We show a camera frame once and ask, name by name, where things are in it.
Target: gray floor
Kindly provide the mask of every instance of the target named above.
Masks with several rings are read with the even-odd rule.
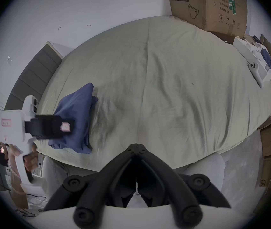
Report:
[[[266,191],[259,187],[263,165],[260,131],[221,155],[225,162],[221,192],[233,209],[243,215],[251,215]]]

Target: bed sheet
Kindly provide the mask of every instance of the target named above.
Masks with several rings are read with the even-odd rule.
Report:
[[[230,44],[173,16],[107,30],[67,55],[50,80],[38,113],[53,114],[66,95],[91,82],[91,154],[38,151],[63,163],[101,170],[131,143],[173,169],[225,152],[271,115],[271,81],[260,89]]]

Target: game controller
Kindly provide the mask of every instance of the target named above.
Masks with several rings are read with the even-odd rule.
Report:
[[[252,73],[254,79],[256,80],[257,84],[260,86],[260,88],[264,87],[263,81],[259,75],[259,65],[257,63],[251,63],[249,65],[249,70]]]

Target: screw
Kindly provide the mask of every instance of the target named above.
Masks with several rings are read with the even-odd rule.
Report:
[[[204,184],[204,180],[202,179],[202,178],[195,178],[194,179],[194,184],[196,185],[196,186],[203,186],[203,184]]]
[[[182,212],[182,218],[190,226],[194,227],[201,221],[202,211],[197,206],[188,207]]]
[[[76,187],[76,186],[78,186],[79,185],[79,180],[77,180],[77,179],[72,179],[72,180],[70,180],[69,181],[69,186],[71,186],[71,187]]]
[[[94,221],[94,214],[86,208],[80,208],[77,211],[78,219],[82,224],[88,225]]]

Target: dark blue cloth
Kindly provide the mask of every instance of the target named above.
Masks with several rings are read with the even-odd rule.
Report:
[[[74,119],[74,130],[71,135],[65,135],[61,139],[50,139],[48,145],[54,149],[71,148],[77,153],[91,153],[88,148],[90,109],[98,100],[92,96],[93,88],[93,84],[88,83],[61,99],[54,114],[63,119]]]
[[[268,64],[269,68],[271,69],[271,58],[270,58],[269,53],[266,51],[266,49],[261,50],[261,55],[263,56],[263,59]]]

